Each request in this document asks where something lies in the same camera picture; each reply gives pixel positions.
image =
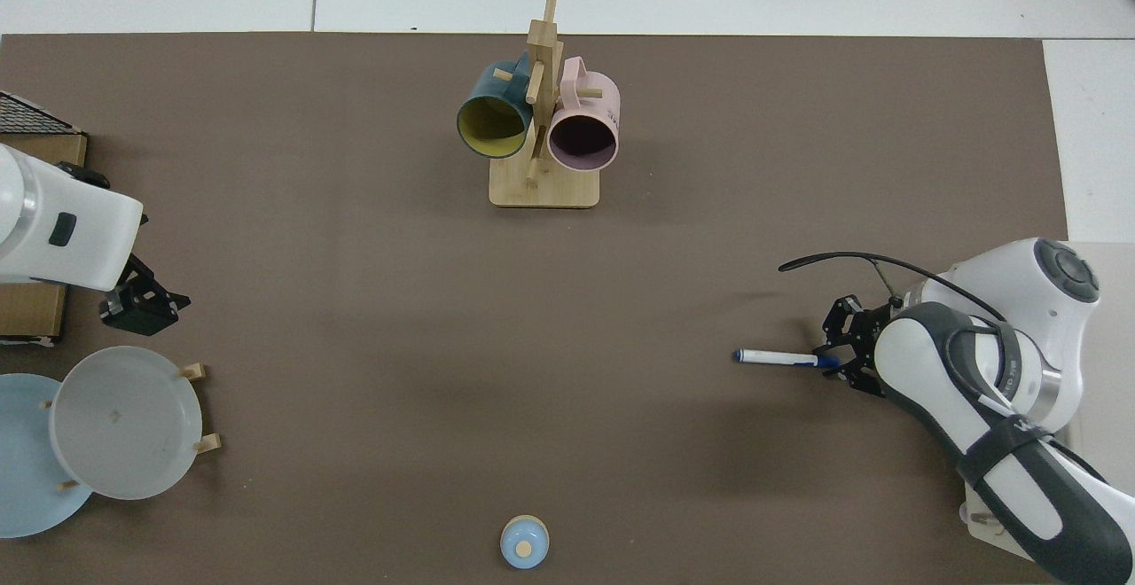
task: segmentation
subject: wire mesh basket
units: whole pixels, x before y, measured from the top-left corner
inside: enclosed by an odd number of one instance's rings
[[[0,134],[83,135],[43,108],[0,91]]]

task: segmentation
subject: pink mug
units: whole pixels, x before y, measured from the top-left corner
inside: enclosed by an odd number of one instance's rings
[[[588,72],[583,58],[564,60],[560,101],[548,125],[548,151],[572,170],[598,170],[619,153],[619,86]]]

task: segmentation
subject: marker pen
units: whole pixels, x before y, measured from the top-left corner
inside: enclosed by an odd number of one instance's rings
[[[773,352],[771,350],[738,350],[733,353],[733,360],[741,363],[809,366],[813,368],[836,368],[840,365],[840,360],[835,357],[797,354],[794,352]]]

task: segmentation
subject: white plate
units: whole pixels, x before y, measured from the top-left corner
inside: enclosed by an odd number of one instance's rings
[[[178,367],[117,345],[76,365],[51,408],[51,444],[82,484],[114,499],[166,492],[193,465],[201,404]]]
[[[39,375],[0,375],[0,538],[17,538],[67,520],[91,495],[70,480],[56,460],[48,432],[50,412],[40,408],[56,398],[59,382]]]

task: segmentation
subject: mug rack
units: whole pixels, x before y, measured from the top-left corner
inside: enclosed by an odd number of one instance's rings
[[[591,208],[599,203],[599,172],[564,168],[552,159],[548,150],[548,125],[558,97],[557,75],[564,48],[553,19],[555,11],[556,0],[546,0],[544,19],[533,19],[528,28],[531,80],[526,101],[532,106],[532,122],[519,151],[489,160],[489,201],[496,206]],[[496,76],[511,80],[503,70],[496,72]]]

